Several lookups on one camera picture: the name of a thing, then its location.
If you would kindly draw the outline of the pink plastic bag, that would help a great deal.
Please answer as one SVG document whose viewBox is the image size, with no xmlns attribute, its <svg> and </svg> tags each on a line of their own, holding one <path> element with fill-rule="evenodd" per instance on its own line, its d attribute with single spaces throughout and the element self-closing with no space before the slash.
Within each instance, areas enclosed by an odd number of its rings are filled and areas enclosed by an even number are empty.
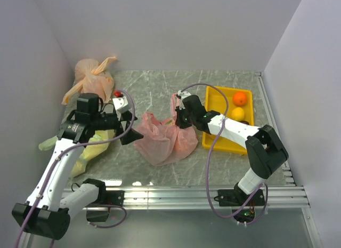
<svg viewBox="0 0 341 248">
<path fill-rule="evenodd" d="M 196 148 L 198 139 L 194 128 L 179 128 L 176 124 L 176 107 L 180 99 L 173 94 L 170 101 L 171 117 L 159 121 L 153 113 L 142 114 L 136 131 L 143 135 L 134 142 L 135 149 L 154 166 L 176 163 L 188 157 Z"/>
</svg>

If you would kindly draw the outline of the fake orange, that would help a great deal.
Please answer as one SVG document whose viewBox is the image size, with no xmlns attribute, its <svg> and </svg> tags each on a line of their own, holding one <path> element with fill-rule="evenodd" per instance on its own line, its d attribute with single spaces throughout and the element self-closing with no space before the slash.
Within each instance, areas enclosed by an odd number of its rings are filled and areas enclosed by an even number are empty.
<svg viewBox="0 0 341 248">
<path fill-rule="evenodd" d="M 244 92 L 236 92 L 232 97 L 232 101 L 233 101 L 234 105 L 236 105 L 238 107 L 242 107 L 242 106 L 245 106 L 247 104 L 248 97 Z"/>
</svg>

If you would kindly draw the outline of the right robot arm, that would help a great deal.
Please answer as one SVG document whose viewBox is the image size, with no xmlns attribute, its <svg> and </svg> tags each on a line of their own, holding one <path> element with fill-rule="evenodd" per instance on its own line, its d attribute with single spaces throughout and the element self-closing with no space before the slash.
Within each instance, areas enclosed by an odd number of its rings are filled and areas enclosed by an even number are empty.
<svg viewBox="0 0 341 248">
<path fill-rule="evenodd" d="M 247 151 L 249 170 L 229 190 L 228 206 L 248 204 L 257 191 L 289 155 L 273 127 L 251 126 L 232 120 L 225 115 L 207 111 L 197 95 L 178 91 L 180 105 L 176 107 L 176 125 L 182 129 L 195 126 L 197 130 L 230 140 Z"/>
</svg>

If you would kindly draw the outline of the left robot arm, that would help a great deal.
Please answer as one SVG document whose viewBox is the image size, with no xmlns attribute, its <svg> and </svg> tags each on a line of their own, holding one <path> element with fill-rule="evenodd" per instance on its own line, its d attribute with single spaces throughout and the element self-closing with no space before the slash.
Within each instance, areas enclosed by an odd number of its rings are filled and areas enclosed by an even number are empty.
<svg viewBox="0 0 341 248">
<path fill-rule="evenodd" d="M 59 128 L 53 155 L 36 188 L 24 203 L 16 203 L 12 209 L 20 234 L 60 240 L 71 219 L 83 208 L 91 204 L 109 206 L 105 182 L 100 180 L 85 180 L 67 197 L 62 193 L 86 148 L 116 140 L 125 145 L 143 137 L 132 128 L 137 118 L 131 95 L 125 90 L 117 92 L 111 113 L 104 112 L 105 104 L 95 93 L 83 93 L 77 98 L 76 109 Z"/>
</svg>

